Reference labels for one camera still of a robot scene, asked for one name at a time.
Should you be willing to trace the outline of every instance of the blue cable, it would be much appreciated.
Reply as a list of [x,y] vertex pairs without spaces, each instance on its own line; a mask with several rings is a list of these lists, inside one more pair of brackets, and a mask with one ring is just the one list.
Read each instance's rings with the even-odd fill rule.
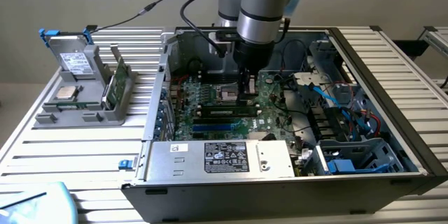
[[[331,100],[331,101],[336,104],[338,108],[342,108],[342,105],[339,104],[339,101],[336,100],[336,98],[334,98],[334,97],[331,97],[330,95],[327,95],[327,94],[323,92],[323,90],[322,90],[318,86],[314,87],[314,90],[315,90],[323,97],[326,97],[328,100]],[[350,115],[350,114],[347,113],[347,111],[344,111],[344,110],[343,110],[343,115],[344,115],[344,117],[346,117],[350,121],[354,122],[351,115]],[[356,139],[356,131],[355,131],[355,129],[352,130],[352,138],[354,138],[352,141],[355,141],[355,139]]]

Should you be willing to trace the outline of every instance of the label sticker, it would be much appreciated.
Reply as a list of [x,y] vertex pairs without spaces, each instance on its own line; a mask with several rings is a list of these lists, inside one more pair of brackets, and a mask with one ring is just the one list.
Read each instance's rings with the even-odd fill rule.
[[246,142],[204,143],[207,173],[250,172]]
[[170,148],[170,152],[187,152],[188,144],[172,144]]
[[234,114],[234,111],[211,111],[211,115],[218,114],[218,115],[231,115]]
[[72,74],[92,74],[92,68],[86,55],[82,52],[75,52],[72,54],[60,54],[63,61],[68,67]]

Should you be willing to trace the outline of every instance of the robot end effector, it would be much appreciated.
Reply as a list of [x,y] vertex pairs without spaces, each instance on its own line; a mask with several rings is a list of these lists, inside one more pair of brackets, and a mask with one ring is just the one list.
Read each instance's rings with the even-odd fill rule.
[[240,73],[240,94],[252,93],[251,77],[256,78],[259,71],[270,64],[288,2],[290,0],[242,0],[238,33],[234,31],[231,34],[223,31],[228,34],[216,35],[214,39],[218,42],[223,39],[235,43],[234,60]]

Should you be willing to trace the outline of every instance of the blue object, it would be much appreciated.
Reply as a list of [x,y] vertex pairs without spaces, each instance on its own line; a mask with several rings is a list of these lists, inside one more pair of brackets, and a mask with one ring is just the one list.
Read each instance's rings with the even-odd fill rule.
[[59,30],[48,30],[46,36],[58,36],[62,33]]
[[388,171],[390,164],[383,164],[372,169],[355,169],[354,163],[350,159],[334,159],[327,163],[330,172],[332,174],[367,174],[384,173]]
[[87,30],[87,28],[84,28],[83,34],[86,36],[88,44],[92,45],[94,44],[94,39],[92,39],[91,32]]
[[78,223],[71,192],[63,182],[40,186],[0,201],[0,223]]
[[[330,99],[331,101],[334,101],[334,103],[336,104],[338,108],[342,107],[342,105],[339,104],[339,101],[336,100],[336,98],[334,98],[334,97],[331,97],[330,95],[327,95],[327,94],[323,92],[323,90],[322,90],[318,86],[314,87],[314,90],[315,90],[323,97],[326,97],[327,99]],[[344,115],[344,117],[346,117],[350,121],[352,121],[352,117],[351,117],[351,115],[350,115],[350,114],[347,113],[347,111],[344,111],[344,110],[343,110],[343,115]],[[355,132],[355,131],[352,131],[352,136],[354,136],[354,140],[355,140],[355,139],[356,139],[356,132]]]
[[50,44],[48,44],[48,41],[47,41],[47,38],[46,38],[46,29],[42,28],[39,30],[39,36],[40,36],[42,40],[44,41],[46,47],[50,48]]
[[194,131],[231,131],[232,124],[195,125]]
[[166,89],[162,89],[162,92],[160,92],[160,98],[162,99],[166,99],[167,97],[167,90]]
[[119,170],[132,170],[132,160],[122,160],[119,163]]
[[371,131],[372,130],[372,128],[364,123],[364,120],[362,118],[359,118],[356,120],[356,122],[358,122],[358,125],[363,127],[363,130],[366,130],[366,131]]

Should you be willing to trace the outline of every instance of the blue latch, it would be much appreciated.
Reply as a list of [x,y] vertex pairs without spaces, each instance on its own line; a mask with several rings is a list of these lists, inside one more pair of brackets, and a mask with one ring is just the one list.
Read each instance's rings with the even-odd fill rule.
[[88,44],[92,45],[92,44],[94,44],[94,39],[92,39],[91,32],[88,31],[87,28],[84,28],[83,34],[84,34],[84,36],[86,36],[86,38],[87,38],[87,42],[88,42]]
[[119,163],[119,170],[132,170],[132,160],[122,160]]
[[50,48],[48,41],[47,41],[47,38],[46,38],[46,29],[42,28],[39,30],[39,36],[40,36],[42,40],[44,41],[46,47]]
[[327,163],[330,172],[338,174],[367,174],[384,173],[388,171],[390,164],[383,164],[372,169],[355,169],[354,163],[350,159],[334,159]]
[[48,30],[46,36],[58,36],[62,33],[59,30]]

